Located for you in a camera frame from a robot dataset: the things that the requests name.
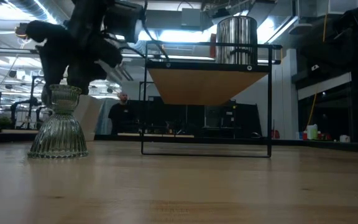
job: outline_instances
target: man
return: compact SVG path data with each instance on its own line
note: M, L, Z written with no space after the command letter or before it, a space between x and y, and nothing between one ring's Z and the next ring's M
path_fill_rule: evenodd
M110 109L109 119L112 122L111 134L136 132L136 115L133 107L128 103L128 95L121 92L119 102Z

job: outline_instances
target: wooden table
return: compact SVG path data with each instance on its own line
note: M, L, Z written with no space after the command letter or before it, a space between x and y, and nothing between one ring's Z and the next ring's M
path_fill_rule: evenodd
M0 223L358 223L358 153L275 146L271 159L162 157L141 156L139 144L88 142L88 157L67 160L0 144Z

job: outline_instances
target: stainless steel canister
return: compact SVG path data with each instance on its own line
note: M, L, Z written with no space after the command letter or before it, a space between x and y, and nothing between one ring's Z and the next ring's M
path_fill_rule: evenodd
M255 47L216 47L216 62L239 65L257 65L257 22L247 16L234 16L218 24L218 43L252 44Z

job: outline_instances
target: white panel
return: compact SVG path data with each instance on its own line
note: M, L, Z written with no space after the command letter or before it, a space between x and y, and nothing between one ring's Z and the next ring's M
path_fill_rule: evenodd
M337 87L339 85L345 84L352 81L351 73L345 73L341 76L331 78L329 80L325 80L323 82L319 82L317 84L302 88L298 90L298 100L302 100L306 97L313 96L316 93L321 93L322 91L326 91Z

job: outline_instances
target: ribbed glass vase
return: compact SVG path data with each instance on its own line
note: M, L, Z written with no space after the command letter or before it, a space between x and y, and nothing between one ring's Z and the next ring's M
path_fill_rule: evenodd
M68 85L50 85L54 114L41 126L28 153L33 158L71 158L88 155L79 122L72 113L81 89Z

